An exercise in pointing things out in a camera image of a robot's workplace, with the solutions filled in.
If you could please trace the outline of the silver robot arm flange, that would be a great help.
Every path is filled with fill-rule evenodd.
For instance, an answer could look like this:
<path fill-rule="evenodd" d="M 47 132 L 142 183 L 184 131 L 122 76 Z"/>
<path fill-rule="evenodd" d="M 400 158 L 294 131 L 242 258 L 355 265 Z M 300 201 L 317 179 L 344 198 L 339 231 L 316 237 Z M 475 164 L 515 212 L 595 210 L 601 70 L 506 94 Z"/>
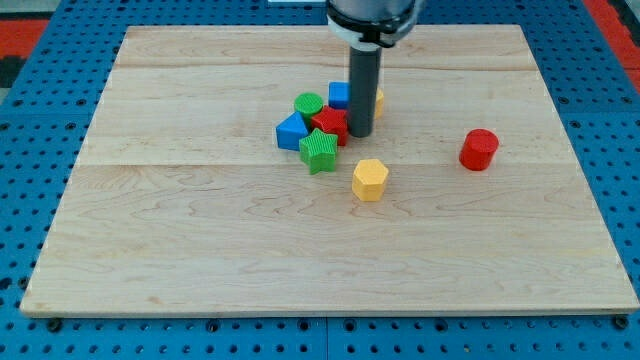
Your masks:
<path fill-rule="evenodd" d="M 392 48 L 414 28 L 426 0 L 326 0 L 329 29 L 359 51 Z"/>

